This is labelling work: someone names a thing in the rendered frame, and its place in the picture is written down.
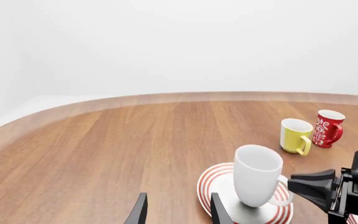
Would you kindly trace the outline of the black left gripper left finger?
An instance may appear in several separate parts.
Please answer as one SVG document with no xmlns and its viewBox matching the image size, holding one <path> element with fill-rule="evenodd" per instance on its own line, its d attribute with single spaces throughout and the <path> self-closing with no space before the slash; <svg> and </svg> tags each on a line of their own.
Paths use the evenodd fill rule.
<svg viewBox="0 0 358 224">
<path fill-rule="evenodd" d="M 145 224 L 147 219 L 147 209 L 147 194 L 142 192 L 139 194 L 139 197 L 124 224 Z"/>
</svg>

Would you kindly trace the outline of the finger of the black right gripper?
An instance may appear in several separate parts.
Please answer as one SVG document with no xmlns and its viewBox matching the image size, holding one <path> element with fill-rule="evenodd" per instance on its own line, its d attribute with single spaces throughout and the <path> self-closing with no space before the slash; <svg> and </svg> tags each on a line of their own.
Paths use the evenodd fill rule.
<svg viewBox="0 0 358 224">
<path fill-rule="evenodd" d="M 296 180 L 331 180 L 335 178 L 336 178 L 336 171 L 334 169 L 328 169 L 316 173 L 291 175 L 291 179 L 296 179 Z"/>
<path fill-rule="evenodd" d="M 338 184 L 338 178 L 328 180 L 290 179 L 288 189 L 327 213 L 336 199 Z"/>
</svg>

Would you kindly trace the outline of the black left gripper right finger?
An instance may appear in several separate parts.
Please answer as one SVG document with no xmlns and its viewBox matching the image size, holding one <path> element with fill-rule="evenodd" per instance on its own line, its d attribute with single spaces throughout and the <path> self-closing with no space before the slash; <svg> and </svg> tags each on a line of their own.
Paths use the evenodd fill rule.
<svg viewBox="0 0 358 224">
<path fill-rule="evenodd" d="M 211 194 L 211 218 L 213 224 L 232 224 L 232 220 L 216 192 Z"/>
</svg>

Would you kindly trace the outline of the red mug with white pattern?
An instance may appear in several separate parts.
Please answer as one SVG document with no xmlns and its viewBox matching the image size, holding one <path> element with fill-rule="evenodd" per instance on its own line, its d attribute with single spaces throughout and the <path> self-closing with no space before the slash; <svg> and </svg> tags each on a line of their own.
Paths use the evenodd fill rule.
<svg viewBox="0 0 358 224">
<path fill-rule="evenodd" d="M 319 110 L 312 142 L 325 149 L 332 147 L 342 137 L 342 123 L 345 118 L 342 113 L 337 111 Z"/>
</svg>

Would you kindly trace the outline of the yellow and white mug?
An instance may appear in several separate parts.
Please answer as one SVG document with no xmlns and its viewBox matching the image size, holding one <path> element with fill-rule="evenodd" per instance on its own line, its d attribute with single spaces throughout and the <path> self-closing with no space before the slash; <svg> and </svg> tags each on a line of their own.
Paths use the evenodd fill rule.
<svg viewBox="0 0 358 224">
<path fill-rule="evenodd" d="M 293 154 L 307 156 L 311 149 L 309 136 L 313 126 L 300 119 L 287 118 L 281 121 L 280 146 Z"/>
</svg>

